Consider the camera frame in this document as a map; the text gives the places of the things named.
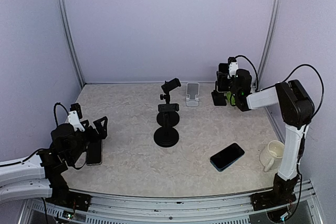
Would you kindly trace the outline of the black folding phone stand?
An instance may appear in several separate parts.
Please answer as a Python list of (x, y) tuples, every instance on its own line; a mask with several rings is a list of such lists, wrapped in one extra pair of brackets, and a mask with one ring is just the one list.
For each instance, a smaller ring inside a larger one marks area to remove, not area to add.
[(215, 88), (211, 92), (213, 103), (215, 106), (226, 106), (226, 93), (229, 91), (228, 86), (219, 85), (218, 81), (215, 82)]

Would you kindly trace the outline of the white folding phone stand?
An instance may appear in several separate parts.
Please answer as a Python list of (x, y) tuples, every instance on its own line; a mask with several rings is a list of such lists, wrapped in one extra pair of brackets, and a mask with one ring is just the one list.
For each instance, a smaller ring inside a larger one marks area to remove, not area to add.
[(186, 106), (196, 107), (199, 106), (199, 89), (198, 82), (188, 82), (186, 85)]

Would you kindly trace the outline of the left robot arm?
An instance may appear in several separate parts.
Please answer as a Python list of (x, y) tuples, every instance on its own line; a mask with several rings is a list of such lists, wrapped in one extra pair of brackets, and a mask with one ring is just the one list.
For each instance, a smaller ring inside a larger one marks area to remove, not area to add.
[(51, 132), (49, 148), (40, 148), (27, 157), (1, 163), (1, 202), (46, 198), (66, 206), (73, 201), (62, 173), (76, 166), (83, 153), (107, 137), (108, 118), (90, 125), (88, 121), (71, 119)]

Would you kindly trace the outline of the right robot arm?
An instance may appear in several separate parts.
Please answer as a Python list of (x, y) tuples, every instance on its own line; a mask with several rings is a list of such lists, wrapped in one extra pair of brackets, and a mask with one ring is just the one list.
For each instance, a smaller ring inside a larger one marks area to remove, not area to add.
[(278, 104), (286, 127), (285, 148), (273, 187), (265, 193), (255, 193), (251, 201), (255, 210), (295, 202), (294, 187), (302, 180), (299, 162), (304, 151), (305, 133), (314, 114), (314, 105), (299, 80), (276, 83), (259, 92), (251, 91), (249, 71), (220, 63), (212, 91), (216, 106), (227, 102), (242, 112)]

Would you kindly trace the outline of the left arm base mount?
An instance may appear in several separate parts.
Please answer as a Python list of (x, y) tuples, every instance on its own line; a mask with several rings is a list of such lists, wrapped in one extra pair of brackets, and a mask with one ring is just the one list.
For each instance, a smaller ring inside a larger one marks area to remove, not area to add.
[(52, 195), (46, 198), (48, 203), (87, 212), (91, 202), (88, 194), (77, 193), (69, 189), (64, 178), (59, 174), (48, 178)]

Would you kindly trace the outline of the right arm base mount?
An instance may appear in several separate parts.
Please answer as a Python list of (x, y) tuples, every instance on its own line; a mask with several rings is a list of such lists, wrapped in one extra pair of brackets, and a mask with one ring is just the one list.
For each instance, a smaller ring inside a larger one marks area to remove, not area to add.
[(301, 176), (297, 175), (293, 179), (284, 180), (276, 174), (270, 191), (254, 193), (250, 196), (253, 210), (264, 210), (296, 201), (294, 188), (300, 179)]

